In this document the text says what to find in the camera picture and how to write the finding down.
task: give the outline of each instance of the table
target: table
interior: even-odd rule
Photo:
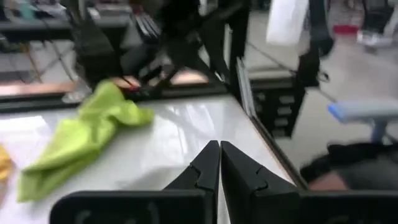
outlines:
[[[79,190],[161,190],[176,178],[209,140],[229,141],[275,174],[292,182],[238,102],[229,95],[163,100],[140,104],[155,111],[143,128],[120,130],[97,161],[39,202],[18,204],[19,170],[39,154],[61,119],[76,110],[0,116],[0,142],[16,163],[0,223],[46,224],[52,205]],[[229,223],[220,185],[218,222]]]

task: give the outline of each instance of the green towel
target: green towel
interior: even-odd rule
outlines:
[[[46,197],[93,162],[115,134],[118,124],[141,126],[153,119],[152,110],[140,109],[125,100],[115,84],[100,83],[81,105],[78,117],[60,122],[40,158],[22,171],[18,202]]]

